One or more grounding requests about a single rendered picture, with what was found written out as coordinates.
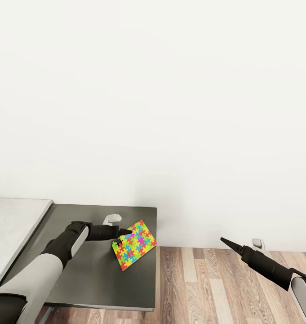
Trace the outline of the jigsaw puzzle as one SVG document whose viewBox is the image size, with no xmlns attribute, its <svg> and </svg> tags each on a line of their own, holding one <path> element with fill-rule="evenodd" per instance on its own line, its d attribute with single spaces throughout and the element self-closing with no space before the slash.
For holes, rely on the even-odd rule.
<svg viewBox="0 0 306 324">
<path fill-rule="evenodd" d="M 132 234 L 119 237 L 122 244 L 119 244 L 119 246 L 116 245 L 117 242 L 112 244 L 122 271 L 157 245 L 157 242 L 142 220 L 129 227 L 128 230 L 132 230 Z"/>
</svg>

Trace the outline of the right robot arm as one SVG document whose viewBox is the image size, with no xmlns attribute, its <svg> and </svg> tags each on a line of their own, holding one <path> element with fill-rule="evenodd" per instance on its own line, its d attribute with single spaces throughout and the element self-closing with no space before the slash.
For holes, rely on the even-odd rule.
<svg viewBox="0 0 306 324">
<path fill-rule="evenodd" d="M 265 256 L 265 244 L 263 239 L 252 239 L 254 247 L 241 246 L 228 239 L 220 238 L 227 246 L 242 255 L 241 260 L 245 262 L 250 268 L 257 271 L 267 279 L 288 291 L 291 282 L 293 293 L 306 317 L 306 274 L 294 268 L 286 268 L 273 259 Z M 293 273 L 301 277 L 292 279 Z M 292 280 L 291 280 L 292 279 Z"/>
</svg>

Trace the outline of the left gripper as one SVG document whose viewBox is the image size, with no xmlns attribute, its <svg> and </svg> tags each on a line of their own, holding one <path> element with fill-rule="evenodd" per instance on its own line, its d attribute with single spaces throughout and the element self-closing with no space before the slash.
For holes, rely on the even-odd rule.
<svg viewBox="0 0 306 324">
<path fill-rule="evenodd" d="M 121 235 L 132 234 L 132 230 L 119 230 L 119 226 L 99 225 L 100 234 L 97 241 L 104 241 L 110 239 L 118 239 Z"/>
</svg>

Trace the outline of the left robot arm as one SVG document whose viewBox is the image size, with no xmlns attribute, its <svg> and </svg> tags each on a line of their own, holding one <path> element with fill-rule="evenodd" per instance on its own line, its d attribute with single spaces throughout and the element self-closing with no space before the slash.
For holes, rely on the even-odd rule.
<svg viewBox="0 0 306 324">
<path fill-rule="evenodd" d="M 84 241 L 118 239 L 132 234 L 132 230 L 119 230 L 119 226 L 112 225 L 121 219 L 119 214 L 112 214 L 103 225 L 72 221 L 56 239 L 50 240 L 36 259 L 0 287 L 0 324 L 34 324 L 67 262 Z"/>
</svg>

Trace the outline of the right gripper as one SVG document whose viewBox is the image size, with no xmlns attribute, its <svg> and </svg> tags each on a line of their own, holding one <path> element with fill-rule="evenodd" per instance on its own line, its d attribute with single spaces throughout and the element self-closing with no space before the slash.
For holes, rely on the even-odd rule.
<svg viewBox="0 0 306 324">
<path fill-rule="evenodd" d="M 256 250 L 253 250 L 249 246 L 241 246 L 222 237 L 220 238 L 220 240 L 224 242 L 227 246 L 229 246 L 231 249 L 233 249 L 235 252 L 237 252 L 239 255 L 242 255 L 241 260 L 245 262 L 250 268 L 254 269 L 259 274 L 271 280 L 272 272 L 276 261 Z"/>
</svg>

